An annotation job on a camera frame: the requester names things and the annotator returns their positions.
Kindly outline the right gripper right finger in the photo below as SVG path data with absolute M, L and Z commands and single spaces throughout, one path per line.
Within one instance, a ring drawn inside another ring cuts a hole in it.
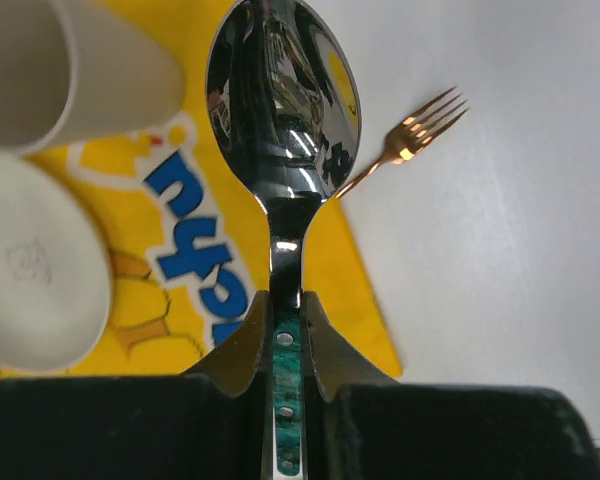
M 333 401 L 345 386 L 397 384 L 334 329 L 317 293 L 303 294 L 301 314 L 307 321 L 309 372 L 325 402 Z

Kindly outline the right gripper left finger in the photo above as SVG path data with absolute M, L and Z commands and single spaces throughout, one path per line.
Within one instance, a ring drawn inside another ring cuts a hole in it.
M 257 291 L 243 323 L 183 375 L 204 375 L 223 394 L 240 396 L 251 385 L 270 345 L 270 295 Z

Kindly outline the yellow pikachu cloth placemat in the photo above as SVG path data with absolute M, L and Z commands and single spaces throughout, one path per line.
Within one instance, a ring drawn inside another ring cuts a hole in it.
M 113 304 L 94 350 L 69 376 L 175 374 L 241 324 L 268 285 L 266 219 L 221 158 L 204 94 L 205 62 L 225 1 L 109 1 L 106 8 L 165 47 L 182 67 L 186 96 L 170 121 L 31 155 L 88 209 L 108 247 Z M 182 154 L 201 198 L 191 215 L 212 272 L 192 264 L 168 277 L 159 258 L 174 249 L 177 219 L 146 177 Z

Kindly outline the white paper plate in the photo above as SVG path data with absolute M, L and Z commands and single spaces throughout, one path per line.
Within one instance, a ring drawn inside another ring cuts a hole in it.
M 57 372 L 100 340 L 113 301 L 109 256 L 58 181 L 0 153 L 0 365 Z

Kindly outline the wooden fork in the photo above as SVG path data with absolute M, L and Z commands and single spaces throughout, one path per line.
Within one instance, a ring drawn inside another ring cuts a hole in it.
M 458 122 L 470 109 L 454 86 L 437 95 L 407 115 L 385 136 L 380 155 L 346 186 L 336 198 L 341 198 L 385 164 L 403 164 L 434 142 Z

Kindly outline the metal spoon teal handle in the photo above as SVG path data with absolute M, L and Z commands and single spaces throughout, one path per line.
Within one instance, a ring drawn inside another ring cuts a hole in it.
M 213 129 L 222 156 L 268 222 L 276 469 L 297 478 L 306 457 L 303 247 L 353 169 L 359 95 L 335 34 L 303 1 L 237 2 L 213 41 L 206 88 L 227 103 L 227 124 Z

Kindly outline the beige paper cup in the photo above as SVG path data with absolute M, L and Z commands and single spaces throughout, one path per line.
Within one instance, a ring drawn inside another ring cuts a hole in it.
M 161 124 L 184 92 L 172 53 L 96 1 L 0 1 L 0 151 Z

